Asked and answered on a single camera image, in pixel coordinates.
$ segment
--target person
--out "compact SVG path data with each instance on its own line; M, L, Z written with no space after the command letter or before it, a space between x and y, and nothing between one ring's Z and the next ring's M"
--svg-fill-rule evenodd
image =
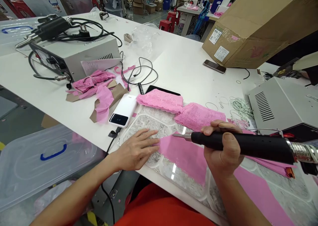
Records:
M206 136L213 131L230 127L241 133L238 127L221 120L211 122L201 132ZM99 186L119 170L139 170L149 156L159 149L159 139L151 139L158 131L142 129L124 142L117 151L68 187L51 202L31 223L31 226L73 225L82 215ZM204 147L204 157L215 179L231 226L271 226L260 210L245 193L234 176L234 170L244 156L231 132L224 132L223 151ZM151 183L128 204L123 217L115 224L123 225L214 225L208 218L196 212L179 199Z

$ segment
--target hand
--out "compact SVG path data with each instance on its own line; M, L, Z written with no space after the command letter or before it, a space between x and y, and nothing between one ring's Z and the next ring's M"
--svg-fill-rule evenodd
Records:
M148 139L158 133L158 130L150 131L142 129L125 141L117 151L110 154L118 170L140 170L149 159L150 155L159 150L158 138Z
M242 163L244 156L240 155L241 149L234 135L227 131L242 133L242 130L219 127L238 128L238 126L232 123L221 120L215 120L211 122L211 126L203 127L201 132L206 136L210 136L213 131L225 132L222 138L223 151L213 150L205 146L204 157L214 177L231 178L235 169Z

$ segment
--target fingernail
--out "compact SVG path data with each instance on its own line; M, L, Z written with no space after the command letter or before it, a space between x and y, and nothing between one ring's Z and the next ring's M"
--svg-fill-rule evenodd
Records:
M211 129L205 131L206 134L210 135L212 133Z
M224 137L224 139L227 140L227 141L234 140L234 136L233 136L232 133L224 133L224 134L223 134L223 137Z

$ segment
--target barcode label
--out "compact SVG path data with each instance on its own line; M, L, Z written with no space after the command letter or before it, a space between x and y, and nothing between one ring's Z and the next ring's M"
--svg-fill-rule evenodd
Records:
M220 60L221 62L225 59L228 55L229 51L223 48L222 46L215 52L214 57Z
M210 37L210 41L212 42L212 44L215 44L218 39L220 38L220 36L222 35L222 32L217 30L217 29L214 29L211 37Z

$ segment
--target red shirt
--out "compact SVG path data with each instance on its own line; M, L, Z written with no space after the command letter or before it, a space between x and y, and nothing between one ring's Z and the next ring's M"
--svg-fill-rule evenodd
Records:
M115 224L125 225L215 226L208 218L153 183L129 203L123 217Z

